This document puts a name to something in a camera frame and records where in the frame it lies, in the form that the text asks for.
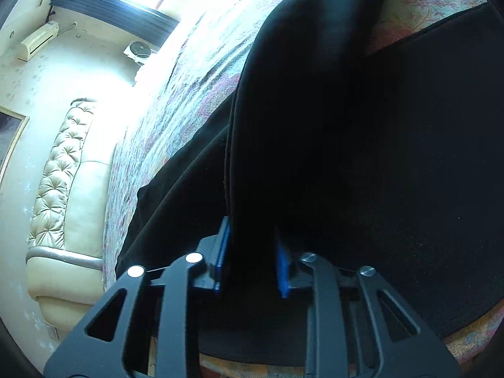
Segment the black pants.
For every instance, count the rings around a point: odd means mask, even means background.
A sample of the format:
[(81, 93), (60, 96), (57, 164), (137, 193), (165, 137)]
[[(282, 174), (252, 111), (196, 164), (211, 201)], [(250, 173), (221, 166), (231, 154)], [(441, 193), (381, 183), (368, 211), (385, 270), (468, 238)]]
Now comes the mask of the black pants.
[(439, 337), (503, 297), (503, 19), (489, 3), (373, 54), (384, 0), (283, 0), (238, 81), (149, 184), (115, 272), (170, 265), (230, 220), (200, 349), (301, 366), (307, 303), (277, 251), (375, 267)]

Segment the cream tufted leather headboard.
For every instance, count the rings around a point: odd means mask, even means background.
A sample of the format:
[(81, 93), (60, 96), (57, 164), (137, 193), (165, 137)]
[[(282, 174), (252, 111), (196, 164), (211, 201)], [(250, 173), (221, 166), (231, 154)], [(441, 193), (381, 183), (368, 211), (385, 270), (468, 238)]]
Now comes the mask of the cream tufted leather headboard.
[(69, 332), (102, 297), (103, 231), (115, 142), (99, 135), (96, 102), (71, 102), (33, 205), (27, 291), (52, 329)]

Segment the floral bedspread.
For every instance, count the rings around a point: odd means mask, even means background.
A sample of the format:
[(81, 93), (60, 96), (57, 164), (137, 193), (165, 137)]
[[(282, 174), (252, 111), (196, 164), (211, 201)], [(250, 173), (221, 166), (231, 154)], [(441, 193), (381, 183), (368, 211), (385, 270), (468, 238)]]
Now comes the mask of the floral bedspread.
[[(266, 18), (283, 0), (210, 0), (180, 22), (158, 54), (140, 69), (129, 98), (126, 132), (115, 148), (103, 236), (104, 284), (117, 289), (126, 272), (115, 267), (138, 203), (138, 190), (203, 127), (237, 88), (245, 61)], [(459, 10), (455, 3), (433, 25), (402, 37), (379, 37), (387, 3), (425, 8), (431, 0), (384, 0), (366, 51), (373, 54), (414, 37)], [(301, 366), (252, 364), (205, 354), (194, 308), (222, 292), (169, 280), (150, 285), (149, 270), (136, 297), (124, 364), (143, 369), (156, 352), (158, 377), (195, 376), (212, 369), (235, 377), (500, 377), (503, 374), (503, 297), (481, 318), (439, 337), (378, 272), (358, 277), (356, 289), (301, 291), (284, 301), (307, 303)]]

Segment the white fan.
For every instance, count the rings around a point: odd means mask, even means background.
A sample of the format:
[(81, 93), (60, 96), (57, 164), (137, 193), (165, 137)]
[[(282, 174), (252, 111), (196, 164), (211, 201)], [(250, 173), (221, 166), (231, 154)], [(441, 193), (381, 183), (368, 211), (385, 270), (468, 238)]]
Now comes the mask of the white fan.
[(152, 49), (146, 43), (134, 41), (126, 46), (123, 54), (139, 65), (144, 65), (153, 54)]

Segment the dark blue curtain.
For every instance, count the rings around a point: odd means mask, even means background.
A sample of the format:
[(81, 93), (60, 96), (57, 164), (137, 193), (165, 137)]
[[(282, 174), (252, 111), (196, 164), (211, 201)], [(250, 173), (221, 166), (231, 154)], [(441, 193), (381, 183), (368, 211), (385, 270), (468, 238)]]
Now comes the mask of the dark blue curtain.
[(85, 14), (161, 47), (179, 21), (129, 0), (50, 0), (52, 7)]

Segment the framed wall picture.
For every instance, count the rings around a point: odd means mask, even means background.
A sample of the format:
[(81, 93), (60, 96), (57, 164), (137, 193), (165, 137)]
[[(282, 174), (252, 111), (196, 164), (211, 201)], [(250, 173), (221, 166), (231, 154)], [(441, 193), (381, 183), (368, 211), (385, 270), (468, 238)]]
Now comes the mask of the framed wall picture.
[(0, 183), (3, 182), (9, 160), (13, 154), (14, 147), (20, 139), (29, 118), (25, 115), (1, 107), (0, 111), (0, 151), (1, 151), (1, 171)]

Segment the white wall air conditioner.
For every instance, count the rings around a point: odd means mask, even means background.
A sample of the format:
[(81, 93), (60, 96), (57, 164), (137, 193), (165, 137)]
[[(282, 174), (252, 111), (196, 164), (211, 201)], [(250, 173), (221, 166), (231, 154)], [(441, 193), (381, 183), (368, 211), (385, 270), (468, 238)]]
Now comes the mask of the white wall air conditioner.
[(55, 39), (58, 33), (59, 24), (54, 20), (47, 22), (18, 45), (16, 58), (23, 61), (30, 60), (47, 43)]

